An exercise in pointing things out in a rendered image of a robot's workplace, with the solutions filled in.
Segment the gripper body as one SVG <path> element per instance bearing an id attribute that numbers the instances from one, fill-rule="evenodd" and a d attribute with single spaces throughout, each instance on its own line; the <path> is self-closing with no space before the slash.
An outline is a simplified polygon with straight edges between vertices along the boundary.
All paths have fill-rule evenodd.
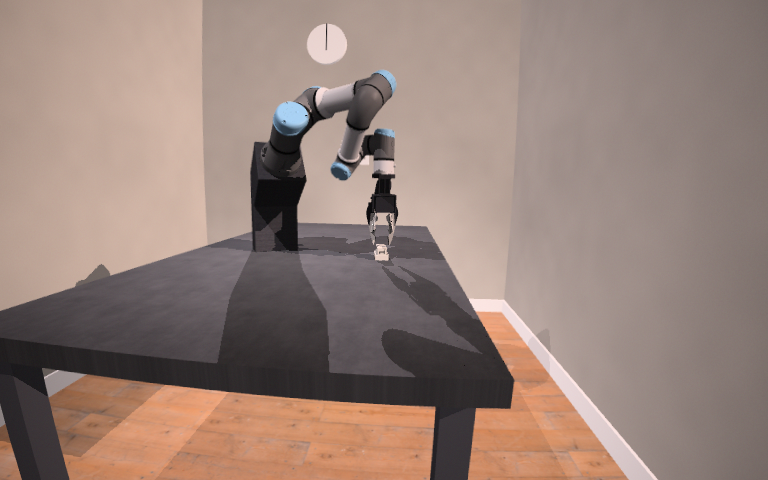
<path id="1" fill-rule="evenodd" d="M 394 177 L 394 178 L 392 178 Z M 390 185 L 391 185 L 391 179 L 395 179 L 395 174 L 391 175 L 382 175 L 382 174 L 372 174 L 372 178 L 378 178 L 378 189 L 377 189 L 377 195 L 374 196 L 374 209 L 373 209 L 373 194 L 370 199 L 371 206 L 372 206 L 372 212 L 375 213 L 395 213 L 396 212 L 396 195 L 393 195 L 392 197 L 388 197 L 390 194 Z M 379 179 L 380 179 L 380 194 L 379 193 Z M 386 184 L 385 184 L 386 180 Z M 389 194 L 386 194 L 389 193 Z"/>

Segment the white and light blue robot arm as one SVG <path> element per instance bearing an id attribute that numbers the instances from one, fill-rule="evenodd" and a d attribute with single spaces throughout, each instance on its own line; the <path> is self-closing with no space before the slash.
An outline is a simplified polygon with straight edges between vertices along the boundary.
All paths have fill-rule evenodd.
<path id="1" fill-rule="evenodd" d="M 367 155 L 374 155 L 374 174 L 394 174 L 395 132 L 378 128 L 374 135 L 365 133 L 395 89 L 393 75 L 379 70 L 371 77 L 331 90 L 310 87 L 293 102 L 282 103 L 273 116 L 270 140 L 261 150 L 262 167 L 278 177 L 294 175 L 301 165 L 299 147 L 303 136 L 318 121 L 349 110 L 341 148 L 330 168 L 332 175 L 347 180 Z"/>

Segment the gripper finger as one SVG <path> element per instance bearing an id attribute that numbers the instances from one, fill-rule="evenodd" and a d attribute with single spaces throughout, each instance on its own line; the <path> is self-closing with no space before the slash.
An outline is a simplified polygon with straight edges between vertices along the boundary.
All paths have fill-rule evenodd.
<path id="1" fill-rule="evenodd" d="M 368 221 L 370 235 L 371 235 L 371 239 L 372 239 L 373 245 L 375 245 L 375 239 L 376 239 L 376 237 L 375 237 L 375 231 L 376 231 L 375 224 L 378 221 L 378 216 L 376 214 L 377 213 L 375 213 L 375 210 L 374 210 L 374 212 L 372 212 L 371 202 L 368 202 L 366 216 L 367 216 L 367 221 Z M 376 221 L 375 221 L 375 216 L 376 216 Z M 374 227 L 374 232 L 373 232 L 373 227 Z"/>
<path id="2" fill-rule="evenodd" d="M 388 221 L 388 224 L 389 224 L 389 227 L 388 227 L 388 231 L 389 231 L 388 243 L 389 244 L 391 243 L 392 238 L 393 238 L 397 217 L 398 217 L 398 209 L 397 209 L 397 206 L 396 206 L 396 212 L 395 213 L 388 213 L 388 215 L 386 216 L 386 220 Z M 392 221 L 392 225 L 393 226 L 391 226 L 391 221 Z M 391 233 L 391 231 L 393 231 L 393 232 Z"/>

